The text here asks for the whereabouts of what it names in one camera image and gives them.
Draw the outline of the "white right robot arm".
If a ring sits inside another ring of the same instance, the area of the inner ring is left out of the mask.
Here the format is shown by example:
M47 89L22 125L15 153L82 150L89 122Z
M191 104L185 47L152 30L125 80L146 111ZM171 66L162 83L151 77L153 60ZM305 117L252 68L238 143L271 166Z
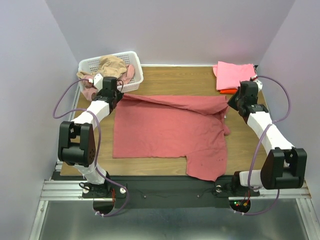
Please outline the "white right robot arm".
M248 187L266 190L299 189L305 181L307 152L296 148L280 132L267 107L258 103L262 83L258 79L242 81L228 105L236 110L258 137L251 167L263 147L267 156L260 170L237 171L232 178L233 188Z

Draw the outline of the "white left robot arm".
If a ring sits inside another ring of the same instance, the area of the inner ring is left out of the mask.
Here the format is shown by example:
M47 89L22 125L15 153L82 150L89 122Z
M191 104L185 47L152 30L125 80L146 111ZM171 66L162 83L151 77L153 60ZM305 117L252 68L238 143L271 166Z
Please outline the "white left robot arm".
M58 159L76 168L86 182L79 184L83 194L93 194L95 198L115 196L115 188L121 194L127 188L110 179L110 175L98 164L102 139L95 138L94 130L102 132L100 122L108 117L122 99L115 77L95 77L94 86L98 89L87 109L81 108L78 117L63 121L59 127Z

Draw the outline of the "dusty red t-shirt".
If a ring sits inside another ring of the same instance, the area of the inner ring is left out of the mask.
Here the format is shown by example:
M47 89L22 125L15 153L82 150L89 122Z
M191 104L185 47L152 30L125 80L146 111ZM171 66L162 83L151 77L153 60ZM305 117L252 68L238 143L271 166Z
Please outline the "dusty red t-shirt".
M227 98L125 94L115 109L114 158L186 158L190 177L215 181L227 170Z

